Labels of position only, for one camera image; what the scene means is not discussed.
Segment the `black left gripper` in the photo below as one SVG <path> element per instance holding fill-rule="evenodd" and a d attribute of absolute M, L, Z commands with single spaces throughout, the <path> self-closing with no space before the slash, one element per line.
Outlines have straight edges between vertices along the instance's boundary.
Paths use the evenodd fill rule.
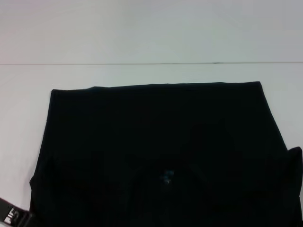
<path fill-rule="evenodd" d="M 15 205 L 0 199 L 0 222 L 9 227 L 27 227 L 32 219 L 32 214 Z"/>

